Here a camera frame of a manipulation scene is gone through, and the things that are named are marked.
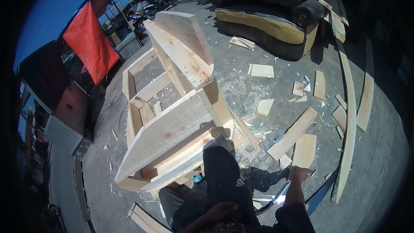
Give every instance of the metal pole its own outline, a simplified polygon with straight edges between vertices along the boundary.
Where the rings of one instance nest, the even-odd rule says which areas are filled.
[[[134,28],[134,27],[131,27],[131,25],[128,23],[128,19],[127,19],[127,17],[125,16],[124,12],[122,12],[122,11],[120,11],[120,10],[119,10],[118,6],[116,5],[116,2],[114,2],[114,5],[115,5],[116,9],[118,10],[118,12],[121,12],[121,13],[122,13],[122,16],[125,18],[125,21],[127,22],[128,26],[131,28],[132,32],[134,33],[135,37],[137,38],[138,43],[139,43],[139,44],[140,44],[140,46],[142,47],[143,45],[142,45],[141,41],[138,39],[138,36],[137,36],[137,34],[135,33],[135,31],[134,31],[134,30],[135,30],[135,28]]]

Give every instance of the wood scrap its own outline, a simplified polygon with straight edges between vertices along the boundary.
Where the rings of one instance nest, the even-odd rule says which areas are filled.
[[[325,76],[319,70],[317,70],[315,75],[315,86],[313,88],[313,96],[320,100],[325,100]]]
[[[296,102],[306,102],[306,100],[308,100],[308,96],[303,96],[302,98],[299,98],[298,100],[295,101]]]
[[[338,101],[338,103],[342,106],[342,108],[344,108],[344,110],[347,110],[347,103],[344,101],[344,99],[342,99],[342,97],[337,94],[335,96],[335,99]]]
[[[293,83],[293,90],[292,90],[292,95],[296,95],[296,96],[303,96],[303,83],[295,81],[295,83]]]
[[[334,117],[335,121],[338,123],[339,127],[341,127],[342,131],[347,130],[347,112],[344,108],[340,105],[335,111],[332,113],[332,117]]]
[[[306,91],[306,92],[311,92],[311,84],[309,83],[304,89],[303,89],[303,91]]]
[[[295,144],[293,153],[292,166],[297,165],[300,168],[309,168],[315,158],[316,135],[303,134]]]
[[[339,138],[343,139],[344,138],[344,132],[342,131],[341,127],[339,127],[339,125],[337,125],[335,128],[337,129],[337,132],[339,134]]]
[[[339,13],[341,14],[341,22],[344,23],[347,27],[349,27],[347,13],[345,13],[344,3],[342,0],[338,0],[338,6],[339,6]]]
[[[342,70],[345,77],[347,89],[347,129],[345,130],[344,152],[339,164],[338,176],[336,177],[331,201],[339,202],[348,179],[349,169],[351,168],[352,157],[354,155],[355,137],[356,137],[356,100],[354,82],[352,80],[351,68],[347,55],[345,54],[342,43],[336,39],[339,57],[341,59]]]
[[[249,46],[247,46],[246,44],[244,44],[243,42],[241,42],[237,37],[234,37],[230,39],[229,43],[252,50],[254,48],[251,48]]]
[[[151,107],[149,107],[147,102],[141,107],[140,114],[141,114],[143,125],[146,125],[149,121],[155,118],[155,115],[152,112]]]
[[[279,158],[280,168],[285,169],[292,163],[292,159],[290,159],[286,154],[283,154],[282,157]]]
[[[154,105],[154,111],[156,115],[159,115],[162,112],[161,102],[157,101]]]
[[[257,103],[255,115],[258,117],[267,117],[272,108],[274,99],[260,100]]]
[[[260,64],[249,64],[248,75],[258,78],[274,79],[273,66],[260,65]]]
[[[318,112],[312,107],[308,107],[305,112],[296,120],[296,122],[287,130],[282,140],[274,144],[267,150],[267,153],[274,159],[280,159],[289,148],[305,133],[312,124]]]
[[[240,118],[230,109],[231,114],[235,118],[238,125],[241,127],[242,131],[246,135],[247,139],[253,145],[254,148],[260,149],[259,140],[253,135],[253,133],[249,130],[249,128],[240,120]]]
[[[371,40],[368,38],[365,38],[365,51],[366,68],[364,88],[362,90],[362,98],[359,104],[358,115],[356,117],[356,125],[362,132],[365,132],[368,127],[372,100],[374,98],[374,63]]]

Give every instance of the hand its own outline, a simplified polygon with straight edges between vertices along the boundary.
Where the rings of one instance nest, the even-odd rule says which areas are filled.
[[[229,217],[241,218],[242,215],[243,212],[239,204],[235,202],[219,202],[204,214],[203,217],[207,224],[215,224],[223,222]]]
[[[308,174],[312,173],[313,170],[308,168],[300,168],[297,165],[290,168],[293,174],[292,180],[297,180],[300,183],[304,182],[308,178]]]

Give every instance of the curved wooden strip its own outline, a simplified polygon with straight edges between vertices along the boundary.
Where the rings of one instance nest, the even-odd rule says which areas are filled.
[[[342,192],[344,191],[345,184],[348,179],[349,169],[351,168],[352,157],[354,155],[355,136],[356,136],[356,101],[355,101],[355,89],[354,82],[352,80],[351,68],[347,55],[345,54],[342,43],[335,39],[338,45],[339,57],[342,63],[342,70],[345,77],[345,85],[347,88],[347,128],[345,132],[345,144],[344,152],[339,164],[338,176],[335,180],[333,194],[331,201],[335,203],[339,202]]]
[[[358,115],[356,117],[356,125],[365,132],[368,127],[369,116],[371,114],[372,100],[374,98],[374,60],[372,57],[371,40],[365,38],[366,50],[366,68],[364,89],[362,91],[362,98],[359,104]]]

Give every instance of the blue sky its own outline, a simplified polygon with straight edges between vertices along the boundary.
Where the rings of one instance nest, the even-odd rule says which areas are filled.
[[[13,70],[32,52],[57,39],[75,11],[85,0],[37,0],[30,10],[17,44]],[[118,0],[122,4],[128,0]]]

